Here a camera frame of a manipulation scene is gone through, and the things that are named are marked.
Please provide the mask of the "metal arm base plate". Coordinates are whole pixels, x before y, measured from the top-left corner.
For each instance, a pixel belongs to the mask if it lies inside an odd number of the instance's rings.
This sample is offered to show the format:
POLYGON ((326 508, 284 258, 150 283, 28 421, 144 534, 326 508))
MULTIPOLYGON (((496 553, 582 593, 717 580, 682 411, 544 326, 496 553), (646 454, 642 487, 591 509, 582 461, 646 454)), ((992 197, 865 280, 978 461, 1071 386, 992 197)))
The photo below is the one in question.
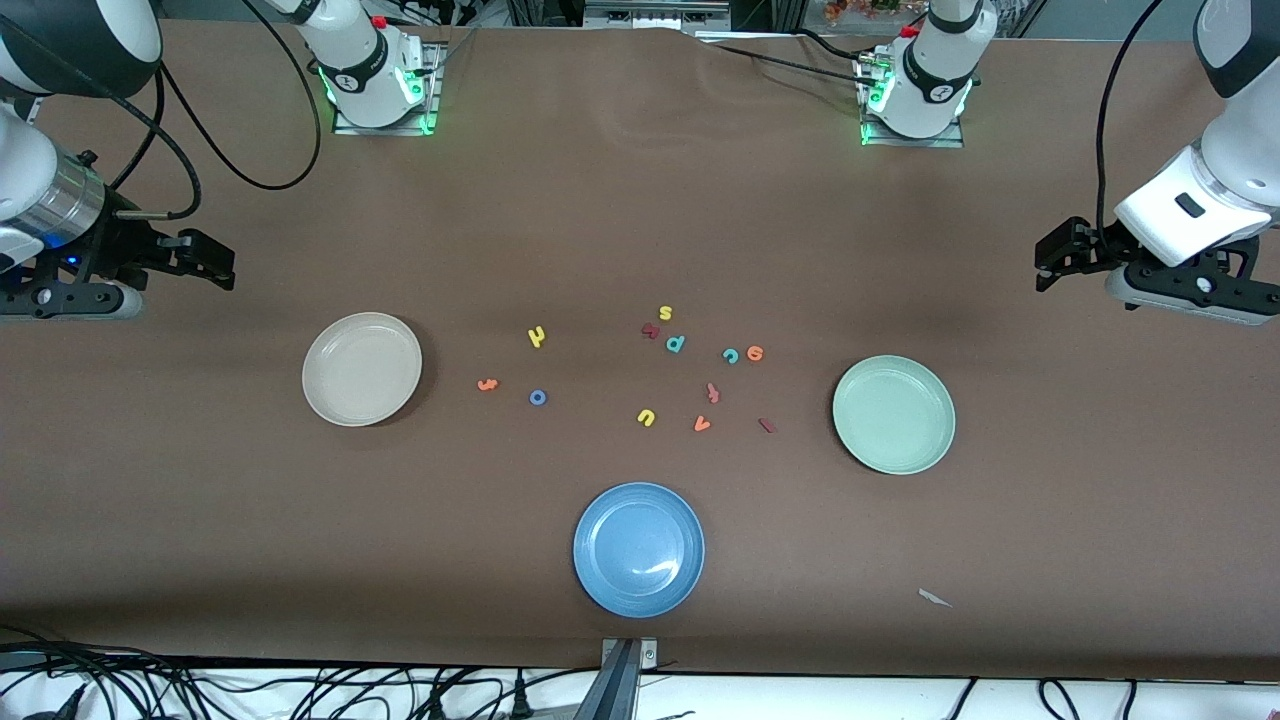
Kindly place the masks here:
POLYGON ((323 67, 338 135, 430 136, 435 132, 447 44, 381 35, 370 56, 347 68, 323 67))
POLYGON ((920 88, 910 77, 899 73, 896 60, 891 55, 864 54, 852 64, 855 77, 865 81, 858 90, 861 143, 963 147, 960 115, 973 79, 920 88))

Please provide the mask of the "light green plate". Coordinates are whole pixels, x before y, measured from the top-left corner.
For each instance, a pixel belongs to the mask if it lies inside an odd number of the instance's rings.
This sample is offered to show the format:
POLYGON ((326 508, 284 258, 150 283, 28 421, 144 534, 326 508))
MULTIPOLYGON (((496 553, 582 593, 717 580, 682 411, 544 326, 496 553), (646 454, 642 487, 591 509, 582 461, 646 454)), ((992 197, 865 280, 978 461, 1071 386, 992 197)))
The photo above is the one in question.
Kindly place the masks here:
POLYGON ((909 357, 879 355, 851 365, 831 404, 835 433, 864 466, 887 475, 913 475, 950 451, 957 414, 945 383, 909 357))

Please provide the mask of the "orange leafy decoration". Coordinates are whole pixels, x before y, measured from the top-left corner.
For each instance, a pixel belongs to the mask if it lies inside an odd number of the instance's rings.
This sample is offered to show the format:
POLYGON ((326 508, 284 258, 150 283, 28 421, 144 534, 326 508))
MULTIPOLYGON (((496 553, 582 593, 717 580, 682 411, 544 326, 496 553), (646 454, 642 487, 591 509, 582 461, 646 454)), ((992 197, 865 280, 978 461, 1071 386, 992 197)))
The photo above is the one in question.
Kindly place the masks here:
POLYGON ((822 14, 828 26, 861 23, 900 15, 910 0, 823 0, 822 14))

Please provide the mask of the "blue plate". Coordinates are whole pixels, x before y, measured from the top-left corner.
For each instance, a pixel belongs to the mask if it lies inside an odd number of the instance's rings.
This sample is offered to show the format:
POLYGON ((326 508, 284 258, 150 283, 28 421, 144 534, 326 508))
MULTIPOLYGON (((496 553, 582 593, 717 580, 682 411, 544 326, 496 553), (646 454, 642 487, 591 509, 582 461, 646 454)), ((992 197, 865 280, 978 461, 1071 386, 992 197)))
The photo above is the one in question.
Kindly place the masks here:
POLYGON ((573 570, 591 601, 627 619, 659 618, 696 588, 707 559, 692 506, 675 491, 630 482, 598 495, 573 532, 573 570))

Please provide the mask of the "beige brown plate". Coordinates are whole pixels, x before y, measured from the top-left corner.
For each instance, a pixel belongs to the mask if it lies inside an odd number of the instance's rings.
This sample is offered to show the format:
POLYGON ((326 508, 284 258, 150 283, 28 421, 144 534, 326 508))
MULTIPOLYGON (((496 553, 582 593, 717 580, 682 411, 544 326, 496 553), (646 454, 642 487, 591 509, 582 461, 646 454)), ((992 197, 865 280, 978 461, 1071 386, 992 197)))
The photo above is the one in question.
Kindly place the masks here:
POLYGON ((398 413, 422 374, 422 348, 401 319, 356 313, 321 331, 302 364, 307 405, 338 427, 371 427, 398 413))

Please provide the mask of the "silver aluminium profile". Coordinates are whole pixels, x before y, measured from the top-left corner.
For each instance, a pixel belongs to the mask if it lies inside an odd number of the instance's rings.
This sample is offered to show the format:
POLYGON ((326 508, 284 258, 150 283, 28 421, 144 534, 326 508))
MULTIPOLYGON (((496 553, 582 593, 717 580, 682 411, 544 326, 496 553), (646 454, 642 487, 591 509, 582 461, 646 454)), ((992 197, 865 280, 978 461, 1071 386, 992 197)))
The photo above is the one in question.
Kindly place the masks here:
POLYGON ((582 8, 588 29, 730 32, 731 20, 730 0, 584 0, 582 8))

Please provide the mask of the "brown paper table cover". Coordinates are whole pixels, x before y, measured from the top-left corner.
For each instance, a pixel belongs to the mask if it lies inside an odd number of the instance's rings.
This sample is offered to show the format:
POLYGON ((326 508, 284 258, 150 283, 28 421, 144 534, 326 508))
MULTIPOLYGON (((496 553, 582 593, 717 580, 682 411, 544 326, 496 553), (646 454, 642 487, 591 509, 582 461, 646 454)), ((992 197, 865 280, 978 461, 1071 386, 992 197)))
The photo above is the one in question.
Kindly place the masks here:
POLYGON ((964 147, 933 150, 861 146, 845 85, 673 31, 479 31, 434 136, 328 137, 280 193, 170 109, 236 288, 154 275, 131 322, 0 324, 0 623, 255 659, 585 666, 649 635, 678 670, 1280 679, 1280 322, 1034 288, 1036 241, 1091 213, 1115 51, 993 44, 964 147), (356 313, 404 322, 422 374, 338 427, 301 370, 356 313), (879 355, 954 401, 925 471, 835 433, 879 355), (705 534, 659 618, 573 570, 630 482, 705 534))

